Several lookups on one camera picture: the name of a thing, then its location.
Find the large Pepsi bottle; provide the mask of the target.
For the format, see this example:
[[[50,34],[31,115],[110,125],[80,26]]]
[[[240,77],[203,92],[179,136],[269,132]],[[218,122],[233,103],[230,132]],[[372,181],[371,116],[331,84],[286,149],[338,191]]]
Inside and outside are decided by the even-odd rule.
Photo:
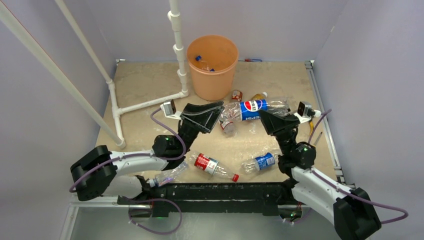
[[[268,111],[278,116],[285,116],[291,111],[289,102],[285,97],[270,97],[227,103],[220,115],[220,119],[232,122],[257,120],[260,119],[260,110]]]

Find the blue label water bottle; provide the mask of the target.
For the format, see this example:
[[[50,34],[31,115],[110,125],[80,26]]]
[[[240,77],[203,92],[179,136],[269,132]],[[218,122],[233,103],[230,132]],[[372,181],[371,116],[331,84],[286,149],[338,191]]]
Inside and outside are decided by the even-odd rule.
[[[213,67],[211,67],[209,65],[209,63],[204,60],[204,58],[201,55],[198,55],[195,57],[195,61],[196,61],[196,67],[204,70],[204,71],[208,71],[208,72],[214,72],[215,69]]]

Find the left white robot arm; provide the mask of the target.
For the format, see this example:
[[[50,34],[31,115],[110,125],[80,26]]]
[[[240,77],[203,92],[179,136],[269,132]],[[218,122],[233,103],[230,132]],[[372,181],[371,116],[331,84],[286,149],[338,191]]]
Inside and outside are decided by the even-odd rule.
[[[188,103],[183,111],[173,100],[166,101],[150,115],[152,121],[169,131],[155,137],[151,150],[110,151],[99,145],[70,167],[73,179],[69,192],[79,201],[89,201],[104,194],[120,176],[143,171],[167,171],[178,167],[200,133],[208,134],[224,110],[223,101],[203,105]]]

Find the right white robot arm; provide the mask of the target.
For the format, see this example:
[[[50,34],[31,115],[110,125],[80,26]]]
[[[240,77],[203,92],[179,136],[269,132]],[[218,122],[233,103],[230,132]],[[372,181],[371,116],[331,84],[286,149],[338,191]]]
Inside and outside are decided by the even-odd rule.
[[[266,133],[275,137],[281,150],[278,168],[293,182],[281,189],[280,196],[288,204],[298,201],[309,206],[334,226],[342,240],[365,240],[382,227],[368,193],[361,188],[351,189],[322,174],[314,167],[316,147],[309,142],[296,141],[300,124],[313,118],[323,120],[326,115],[315,109],[286,116],[259,111]]]

